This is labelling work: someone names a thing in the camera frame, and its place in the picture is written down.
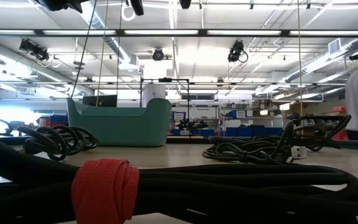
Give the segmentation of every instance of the red velcro strap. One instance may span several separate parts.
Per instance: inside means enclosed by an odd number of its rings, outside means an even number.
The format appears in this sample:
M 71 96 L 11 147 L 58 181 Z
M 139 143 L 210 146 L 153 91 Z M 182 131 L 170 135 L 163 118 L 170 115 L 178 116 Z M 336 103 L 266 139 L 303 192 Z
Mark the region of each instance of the red velcro strap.
M 139 169 L 128 161 L 86 161 L 71 186 L 78 224 L 118 224 L 132 218 Z

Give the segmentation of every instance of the ductwork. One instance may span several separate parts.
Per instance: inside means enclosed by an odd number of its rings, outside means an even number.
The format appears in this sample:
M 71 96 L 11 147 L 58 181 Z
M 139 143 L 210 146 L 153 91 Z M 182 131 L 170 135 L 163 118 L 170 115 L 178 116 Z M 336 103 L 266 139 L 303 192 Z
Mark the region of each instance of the ductwork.
M 302 70 L 299 66 L 290 70 L 284 78 L 278 82 L 292 82 L 293 80 L 310 74 L 324 66 L 333 63 L 335 59 L 346 57 L 358 51 L 358 39 L 352 38 L 338 38 L 329 44 L 329 48 L 320 54 L 314 56 L 313 58 L 307 60 L 302 64 Z M 256 89 L 257 95 L 266 94 L 278 88 L 278 85 L 264 86 Z
M 5 65 L 12 67 L 13 70 L 17 71 L 17 73 L 28 73 L 29 75 L 34 75 L 34 78 L 41 78 L 49 80 L 53 80 L 53 82 L 72 82 L 73 80 L 56 73 L 49 68 L 44 68 L 37 65 L 36 62 L 33 62 L 25 57 L 18 55 L 4 47 L 0 46 L 0 60 L 5 63 Z M 93 96 L 94 91 L 90 88 L 77 85 L 77 90 L 83 92 L 86 96 Z
M 94 6 L 93 0 L 84 2 L 81 4 L 81 6 L 83 8 L 83 13 L 80 15 L 88 24 L 92 21 L 91 29 L 104 29 L 106 27 L 104 22 L 101 20 L 97 10 L 95 10 L 92 18 Z M 121 46 L 119 46 L 118 41 L 114 37 L 102 37 L 102 39 L 121 62 L 121 64 L 118 66 L 119 69 L 139 71 L 139 58 L 136 55 L 128 54 Z

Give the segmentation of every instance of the blue storage bin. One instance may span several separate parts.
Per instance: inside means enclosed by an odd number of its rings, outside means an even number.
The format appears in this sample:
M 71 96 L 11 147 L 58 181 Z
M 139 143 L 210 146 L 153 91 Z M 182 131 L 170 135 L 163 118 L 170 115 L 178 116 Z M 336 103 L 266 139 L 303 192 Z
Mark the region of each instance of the blue storage bin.
M 242 137 L 251 137 L 252 136 L 252 128 L 250 127 L 240 127 L 237 129 L 237 135 Z
M 173 134 L 173 135 L 180 135 L 180 130 L 179 130 L 179 129 L 172 129 L 172 130 L 171 130 L 171 134 Z
M 193 130 L 193 134 L 199 135 L 201 134 L 201 130 L 200 129 Z
M 230 118 L 236 118 L 236 111 L 235 110 L 232 110 L 229 112 L 229 117 Z
M 279 135 L 282 128 L 267 128 L 268 135 Z
M 252 135 L 253 136 L 261 136 L 267 134 L 267 128 L 262 127 L 253 127 L 252 128 Z
M 215 130 L 213 129 L 201 129 L 200 134 L 204 136 L 204 138 L 208 138 L 210 136 L 215 136 Z
M 236 137 L 238 135 L 238 128 L 226 128 L 225 136 Z

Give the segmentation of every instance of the hanging cable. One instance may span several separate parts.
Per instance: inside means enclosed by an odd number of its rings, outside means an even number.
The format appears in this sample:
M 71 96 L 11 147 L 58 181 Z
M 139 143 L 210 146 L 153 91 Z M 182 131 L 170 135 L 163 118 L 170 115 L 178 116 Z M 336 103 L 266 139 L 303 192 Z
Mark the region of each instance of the hanging cable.
M 135 11 L 132 13 L 132 15 L 130 17 L 125 16 L 125 9 L 132 9 L 132 6 L 124 6 L 121 7 L 121 17 L 122 19 L 124 19 L 125 21 L 129 22 L 135 19 Z
M 47 68 L 47 67 L 49 67 L 49 65 L 52 64 L 52 61 L 49 62 L 47 65 L 44 65 L 43 63 L 40 62 L 40 60 L 37 59 L 37 63 L 38 63 L 39 65 L 41 65 L 42 67 Z
M 299 0 L 298 0 L 298 44 L 299 44 L 299 46 L 298 46 L 298 50 L 299 50 L 299 71 L 302 71 L 302 57 L 301 57 L 301 12 L 300 12 L 301 10 L 300 10 L 300 2 L 299 2 Z M 303 97 L 302 97 L 302 73 L 301 73 L 301 75 L 300 75 L 300 77 L 299 77 L 299 79 L 300 79 L 300 93 L 301 93 L 301 95 L 300 95 L 300 98 L 301 98 L 301 100 L 300 100 L 300 102 L 301 102 L 301 116 L 303 116 Z
M 54 61 L 54 60 L 59 61 L 57 65 L 53 65 L 53 61 Z M 53 56 L 52 61 L 50 62 L 51 66 L 52 66 L 53 68 L 58 68 L 58 67 L 60 67 L 60 63 L 61 63 L 61 62 L 60 62 L 60 59 L 57 58 L 56 55 Z
M 86 44 L 88 43 L 88 38 L 89 38 L 89 36 L 90 36 L 90 30 L 91 30 L 92 21 L 93 21 L 93 16 L 94 16 L 94 12 L 95 12 L 95 9 L 96 9 L 96 3 L 97 3 L 97 2 L 98 2 L 98 0 L 94 0 L 94 5 L 93 5 L 93 10 L 92 10 L 91 20 L 90 20 L 90 22 L 89 22 L 88 31 L 87 31 L 87 33 L 86 33 L 85 43 L 84 43 L 84 47 L 83 47 L 82 54 L 81 54 L 81 60 L 80 60 L 80 64 L 78 65 L 77 76 L 75 77 L 75 82 L 74 82 L 74 86 L 73 86 L 73 92 L 71 93 L 71 97 L 70 97 L 70 98 L 73 98 L 73 96 L 74 96 L 75 87 L 77 86 L 78 77 L 80 76 L 81 66 L 82 66 L 82 62 L 83 62 L 83 60 L 84 60 L 84 54 L 85 54 Z
M 109 15 L 109 0 L 107 0 L 107 6 L 106 6 L 106 18 L 104 20 L 104 31 L 103 31 L 103 40 L 106 36 L 106 28 L 107 28 L 107 18 Z M 104 43 L 106 41 L 103 41 L 102 44 L 102 59 L 100 60 L 100 69 L 99 69 L 99 82 L 98 82 L 98 94 L 96 95 L 96 106 L 99 106 L 99 91 L 100 91 L 100 81 L 102 79 L 102 67 L 103 67 L 103 57 L 104 57 Z
M 124 0 L 121 0 L 121 10 L 124 5 Z M 122 27 L 122 16 L 119 18 L 119 29 L 121 30 Z M 118 37 L 118 54 L 117 54 L 117 82 L 116 82 L 116 89 L 117 89 L 117 98 L 118 98 L 118 81 L 119 81 L 119 56 L 121 54 L 121 37 Z

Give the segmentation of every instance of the motion capture camera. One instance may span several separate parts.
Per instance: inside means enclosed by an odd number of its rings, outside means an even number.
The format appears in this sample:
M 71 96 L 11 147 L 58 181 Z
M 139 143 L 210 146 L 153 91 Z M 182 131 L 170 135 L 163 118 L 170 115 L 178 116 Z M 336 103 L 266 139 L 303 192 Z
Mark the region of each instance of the motion capture camera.
M 240 59 L 243 51 L 244 44 L 242 43 L 242 40 L 236 40 L 233 47 L 230 49 L 230 53 L 227 59 L 229 60 L 229 62 L 236 62 Z
M 46 7 L 49 11 L 59 11 L 69 7 L 82 13 L 81 3 L 89 0 L 35 0 L 41 6 Z
M 350 56 L 350 57 L 349 57 L 349 60 L 351 60 L 351 61 L 358 60 L 358 54 L 357 54 L 357 55 Z
M 35 45 L 27 39 L 22 39 L 19 50 L 22 50 L 25 53 L 30 53 L 30 55 L 34 56 L 41 62 L 49 60 L 48 49 Z
M 162 49 L 155 49 L 153 53 L 153 60 L 161 61 L 163 59 L 164 59 L 164 53 L 162 52 Z

